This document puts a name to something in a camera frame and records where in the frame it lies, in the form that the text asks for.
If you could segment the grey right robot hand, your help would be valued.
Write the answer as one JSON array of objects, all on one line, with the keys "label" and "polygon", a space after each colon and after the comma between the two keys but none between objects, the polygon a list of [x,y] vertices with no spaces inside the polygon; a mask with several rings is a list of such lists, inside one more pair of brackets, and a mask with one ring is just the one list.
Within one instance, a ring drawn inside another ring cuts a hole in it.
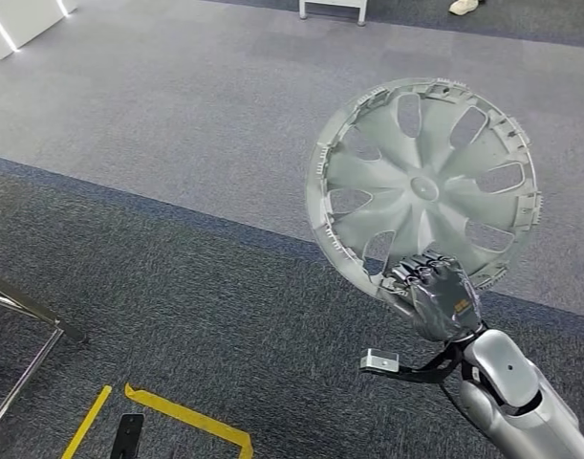
[{"label": "grey right robot hand", "polygon": [[410,307],[413,326],[431,341],[452,342],[483,328],[480,299],[455,256],[425,251],[383,273],[381,286]]}]

